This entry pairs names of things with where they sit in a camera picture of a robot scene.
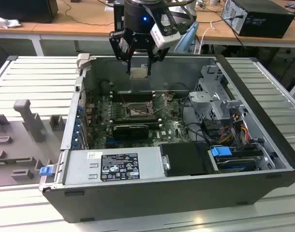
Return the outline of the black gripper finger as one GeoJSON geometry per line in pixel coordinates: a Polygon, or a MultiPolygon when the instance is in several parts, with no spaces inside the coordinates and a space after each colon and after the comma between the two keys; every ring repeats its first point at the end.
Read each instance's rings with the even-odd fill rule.
{"type": "Polygon", "coordinates": [[[169,49],[170,48],[160,49],[156,54],[153,53],[153,50],[151,48],[147,50],[147,54],[148,54],[147,75],[151,75],[152,64],[157,61],[163,61],[169,49]]]}
{"type": "Polygon", "coordinates": [[[117,60],[127,63],[126,73],[131,72],[131,59],[136,49],[136,37],[133,31],[124,29],[109,33],[109,41],[117,60]]]}

